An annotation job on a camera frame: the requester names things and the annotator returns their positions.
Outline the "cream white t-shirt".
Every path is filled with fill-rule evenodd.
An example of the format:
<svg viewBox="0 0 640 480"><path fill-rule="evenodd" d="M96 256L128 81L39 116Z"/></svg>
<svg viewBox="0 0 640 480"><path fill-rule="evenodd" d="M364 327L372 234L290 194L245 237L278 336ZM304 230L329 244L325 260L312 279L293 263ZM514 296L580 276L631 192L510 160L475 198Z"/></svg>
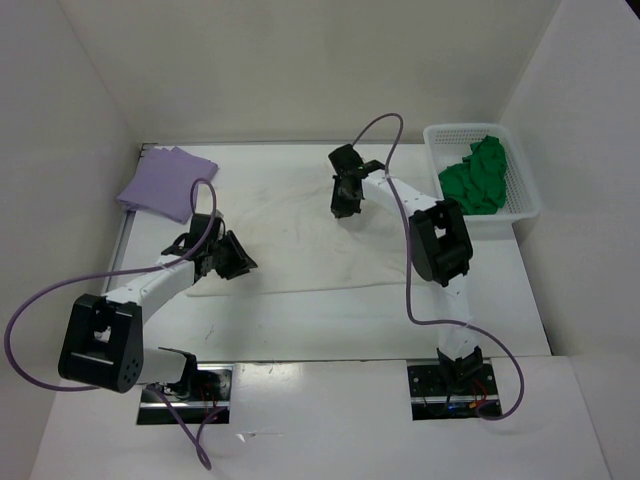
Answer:
<svg viewBox="0 0 640 480"><path fill-rule="evenodd" d="M189 297L261 295L402 284L405 240L399 212L366 200L361 211L335 218L326 167L273 183L201 191L197 210L217 207L228 229L256 262L250 273L198 280Z"/></svg>

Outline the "purple t-shirt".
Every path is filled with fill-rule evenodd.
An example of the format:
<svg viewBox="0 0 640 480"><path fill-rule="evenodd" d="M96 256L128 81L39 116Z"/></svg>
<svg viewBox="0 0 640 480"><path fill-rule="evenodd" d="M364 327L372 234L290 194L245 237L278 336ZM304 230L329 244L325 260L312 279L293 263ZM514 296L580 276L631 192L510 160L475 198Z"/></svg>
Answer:
<svg viewBox="0 0 640 480"><path fill-rule="evenodd" d="M191 187L199 178L211 181L219 166L179 147L152 148L116 200L130 211L147 211L184 224L191 216Z"/></svg>

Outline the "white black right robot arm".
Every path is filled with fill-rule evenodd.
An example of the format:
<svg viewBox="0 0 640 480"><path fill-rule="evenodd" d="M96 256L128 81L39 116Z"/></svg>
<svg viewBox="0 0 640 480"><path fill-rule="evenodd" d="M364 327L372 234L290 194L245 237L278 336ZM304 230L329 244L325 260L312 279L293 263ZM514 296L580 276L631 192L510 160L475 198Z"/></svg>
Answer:
<svg viewBox="0 0 640 480"><path fill-rule="evenodd" d="M481 369L483 356L471 330L467 275L473 248L460 208L385 174L377 161L338 171L333 180L334 217L358 213L363 200L401 214L407 273L417 273L437 286L436 299L448 315L427 322L442 328L437 347L439 382L449 393L464 391Z"/></svg>

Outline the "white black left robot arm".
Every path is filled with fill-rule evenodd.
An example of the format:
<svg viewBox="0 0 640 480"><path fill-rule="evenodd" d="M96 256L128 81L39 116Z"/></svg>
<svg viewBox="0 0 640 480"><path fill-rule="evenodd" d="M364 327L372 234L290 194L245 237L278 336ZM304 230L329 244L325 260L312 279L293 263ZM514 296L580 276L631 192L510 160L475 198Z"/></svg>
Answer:
<svg viewBox="0 0 640 480"><path fill-rule="evenodd" d="M161 265L102 296L84 294L71 310L58 373L66 380L118 393L135 385L162 383L180 400L200 385L196 357L178 349L146 348L144 325L177 294L209 272L231 280L257 267L233 231L207 240L194 258L181 260L183 248L172 245Z"/></svg>

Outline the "green garment in basket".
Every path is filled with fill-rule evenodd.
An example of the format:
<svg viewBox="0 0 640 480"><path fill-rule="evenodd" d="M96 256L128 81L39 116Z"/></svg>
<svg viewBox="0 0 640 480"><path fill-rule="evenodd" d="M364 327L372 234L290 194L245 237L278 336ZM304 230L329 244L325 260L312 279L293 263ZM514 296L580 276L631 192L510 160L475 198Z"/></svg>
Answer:
<svg viewBox="0 0 640 480"><path fill-rule="evenodd" d="M439 175L445 199L455 200L464 215L493 215L506 203L506 152L499 139L485 136L470 154Z"/></svg>

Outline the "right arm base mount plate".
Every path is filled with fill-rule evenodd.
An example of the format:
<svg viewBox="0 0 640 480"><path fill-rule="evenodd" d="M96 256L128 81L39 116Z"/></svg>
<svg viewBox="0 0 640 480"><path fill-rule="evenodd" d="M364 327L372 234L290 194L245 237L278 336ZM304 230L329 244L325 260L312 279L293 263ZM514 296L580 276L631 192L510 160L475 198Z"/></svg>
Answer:
<svg viewBox="0 0 640 480"><path fill-rule="evenodd" d="M489 362L459 386L446 385L435 361L408 362L407 377L413 421L477 418L477 409L492 418L503 414Z"/></svg>

